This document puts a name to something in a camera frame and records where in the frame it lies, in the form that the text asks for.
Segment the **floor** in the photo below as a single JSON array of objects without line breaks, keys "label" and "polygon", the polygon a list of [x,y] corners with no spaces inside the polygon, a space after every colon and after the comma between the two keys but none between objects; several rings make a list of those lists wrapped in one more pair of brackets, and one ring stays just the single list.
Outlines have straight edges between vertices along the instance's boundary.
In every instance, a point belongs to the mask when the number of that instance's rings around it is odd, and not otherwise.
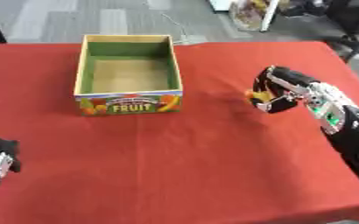
[{"label": "floor", "polygon": [[[324,17],[277,17],[270,31],[240,32],[207,0],[0,0],[13,43],[81,42],[83,34],[171,34],[177,44],[317,40],[340,36]],[[359,76],[359,56],[350,66]]]}]

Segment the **fruit box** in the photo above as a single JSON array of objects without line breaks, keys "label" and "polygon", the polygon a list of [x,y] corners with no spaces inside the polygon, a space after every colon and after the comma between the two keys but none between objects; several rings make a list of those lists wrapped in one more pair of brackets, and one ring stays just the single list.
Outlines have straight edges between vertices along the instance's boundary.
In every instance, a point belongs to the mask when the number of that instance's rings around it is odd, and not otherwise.
[{"label": "fruit box", "polygon": [[180,110],[182,84],[171,37],[86,35],[74,98],[85,116]]}]

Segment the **red tablecloth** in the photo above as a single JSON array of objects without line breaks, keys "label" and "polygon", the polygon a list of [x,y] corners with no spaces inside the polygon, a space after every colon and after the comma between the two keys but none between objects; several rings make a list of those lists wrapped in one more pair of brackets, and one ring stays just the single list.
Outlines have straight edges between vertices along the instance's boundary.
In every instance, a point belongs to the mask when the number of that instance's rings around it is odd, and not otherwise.
[{"label": "red tablecloth", "polygon": [[303,107],[266,115],[243,91],[271,64],[359,80],[321,43],[177,46],[179,113],[83,117],[79,45],[0,45],[0,137],[24,170],[0,185],[0,224],[316,223],[359,219],[359,180]]}]

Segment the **cable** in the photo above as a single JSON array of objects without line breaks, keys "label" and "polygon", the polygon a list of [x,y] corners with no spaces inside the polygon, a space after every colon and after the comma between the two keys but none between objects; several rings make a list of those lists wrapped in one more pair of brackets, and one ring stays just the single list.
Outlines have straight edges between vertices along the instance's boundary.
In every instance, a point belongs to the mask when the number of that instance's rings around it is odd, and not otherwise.
[{"label": "cable", "polygon": [[[147,2],[142,2],[143,5],[145,5],[147,8],[150,8],[150,5]],[[176,22],[174,19],[172,19],[172,17],[168,16],[167,14],[165,14],[164,12],[158,10],[158,13],[162,16],[167,18],[170,22],[172,22],[174,25],[177,25],[180,28],[181,34],[183,39],[182,40],[178,40],[178,41],[173,41],[173,43],[175,45],[183,45],[184,43],[189,43],[188,38],[187,38],[187,31],[185,30],[184,25]]]}]

